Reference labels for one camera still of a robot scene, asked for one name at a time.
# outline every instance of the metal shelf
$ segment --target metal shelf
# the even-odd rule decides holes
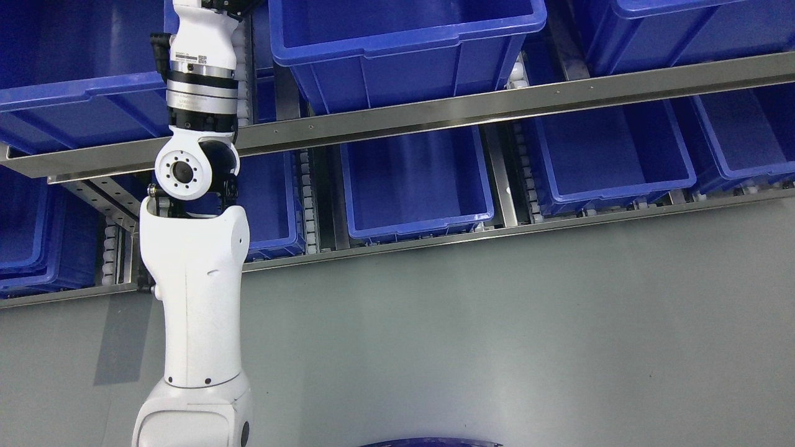
[[[258,124],[240,129],[241,157],[450,127],[795,81],[795,52],[572,80],[480,95]],[[0,165],[63,183],[151,170],[168,138],[15,157]]]
[[[236,146],[241,157],[310,149],[305,164],[312,174],[309,184],[312,197],[305,199],[313,204],[311,214],[317,252],[247,263],[243,267],[244,273],[795,197],[792,183],[763,188],[758,192],[737,190],[706,198],[693,198],[686,192],[674,191],[664,202],[651,204],[649,208],[638,206],[630,210],[547,220],[534,216],[530,209],[532,204],[525,196],[525,181],[518,176],[514,160],[516,147],[512,126],[506,122],[566,111],[795,82],[795,52],[590,78],[576,31],[572,31],[570,11],[563,2],[551,2],[548,7],[549,26],[545,39],[551,43],[567,80],[558,84],[302,118],[299,91],[289,70],[274,67],[278,121],[241,128]],[[339,158],[335,147],[329,146],[472,125],[481,127],[496,213],[482,231],[374,246],[364,246],[361,241],[349,238]],[[33,156],[16,154],[8,146],[0,144],[0,165],[28,177],[47,177],[51,184],[65,184],[131,233],[127,256],[116,262],[121,269],[116,272],[121,284],[0,300],[0,309],[137,290],[135,279],[141,260],[135,229],[140,203],[125,195],[109,176],[151,170],[157,152],[167,141],[168,138],[155,138]]]
[[[623,212],[606,212],[595,216],[571,216],[562,220],[550,220],[541,223],[530,223],[515,227],[494,228],[473,233],[463,233],[458,235],[447,235],[436,238],[417,239],[400,243],[387,243],[369,247],[353,247],[337,251],[326,251],[314,255],[302,255],[292,258],[280,258],[270,261],[251,262],[243,266],[243,273],[250,273],[260,270],[270,270],[286,266],[298,266],[312,264],[315,262],[326,262],[336,259],[355,258],[359,256],[378,255],[395,251],[406,251],[417,248],[438,247],[455,243],[467,243],[485,239],[503,238],[516,235],[531,235],[547,231],[564,230],[568,228],[586,227],[590,225],[608,224],[625,220],[639,220],[656,216],[671,216],[685,212],[706,211],[717,208],[729,208],[746,204],[754,204],[769,200],[780,200],[795,197],[795,188],[787,189],[766,189],[753,194],[742,194],[738,191],[738,196],[724,196],[704,201],[685,201],[681,202],[681,197],[676,192],[669,198],[670,204],[645,209],[635,209]],[[12,298],[0,300],[0,309],[19,307],[24,305],[34,305],[57,301],[69,301],[78,298],[103,297],[117,293],[132,293],[136,291],[136,285],[132,282],[117,284],[114,286],[91,287],[81,290],[68,290],[58,293],[47,293],[34,295],[32,297]]]

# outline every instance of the blue storage bin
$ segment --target blue storage bin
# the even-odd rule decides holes
[[[793,0],[574,0],[597,76],[795,47]]]
[[[318,115],[493,91],[542,0],[271,0],[273,59]]]
[[[250,230],[247,261],[304,253],[304,218],[293,153],[257,155],[241,161],[238,205],[246,209]],[[215,194],[185,203],[188,212],[219,213]]]
[[[176,32],[177,20],[170,0],[6,5],[0,141],[42,154],[167,135],[149,34]]]
[[[795,174],[795,84],[673,101],[706,194]]]
[[[668,101],[522,121],[545,216],[653,203],[696,182]]]
[[[353,238],[447,235],[494,217],[477,127],[353,142],[341,154]]]
[[[0,166],[0,196],[0,274],[40,270],[49,234],[47,181]]]
[[[45,222],[41,240],[43,263],[39,270],[0,274],[0,297],[30,295],[92,286],[95,279],[98,214],[61,187],[48,187],[41,197],[47,204],[44,216],[28,208],[35,219]],[[20,208],[29,204],[16,204]],[[8,239],[2,238],[3,244]]]

